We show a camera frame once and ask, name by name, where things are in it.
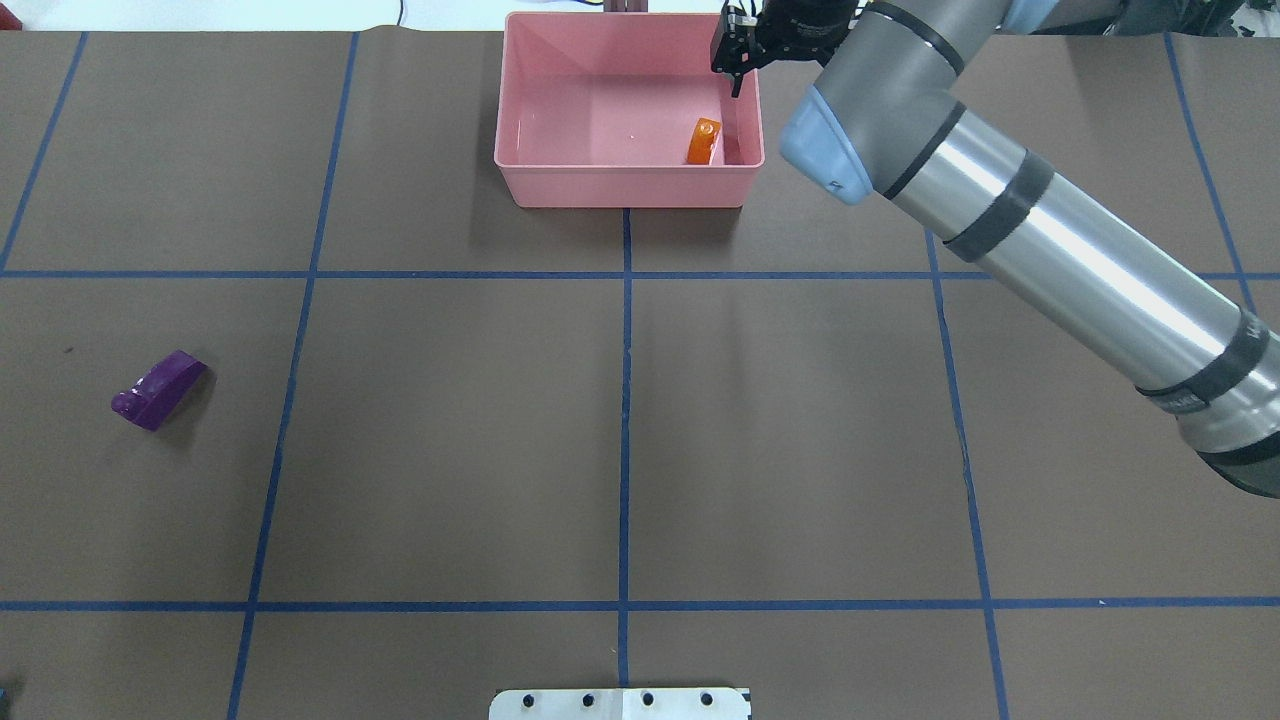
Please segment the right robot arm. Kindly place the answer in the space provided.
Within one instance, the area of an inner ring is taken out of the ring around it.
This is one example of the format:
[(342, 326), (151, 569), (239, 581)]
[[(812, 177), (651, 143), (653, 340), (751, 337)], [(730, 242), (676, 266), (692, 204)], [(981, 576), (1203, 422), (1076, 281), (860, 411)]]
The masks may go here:
[(735, 87), (817, 61), (781, 155), (832, 197), (877, 193), (1174, 416), (1221, 478), (1279, 493), (1277, 336), (954, 96), (1001, 29), (1050, 1), (723, 3), (710, 68)]

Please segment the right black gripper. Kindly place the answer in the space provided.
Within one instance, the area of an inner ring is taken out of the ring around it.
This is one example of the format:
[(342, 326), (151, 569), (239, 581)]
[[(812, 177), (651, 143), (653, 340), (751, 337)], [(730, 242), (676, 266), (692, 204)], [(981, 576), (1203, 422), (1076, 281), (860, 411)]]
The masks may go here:
[(762, 12), (721, 10), (710, 69), (730, 79), (731, 99), (759, 63), (828, 63), (849, 36), (859, 1), (764, 1)]

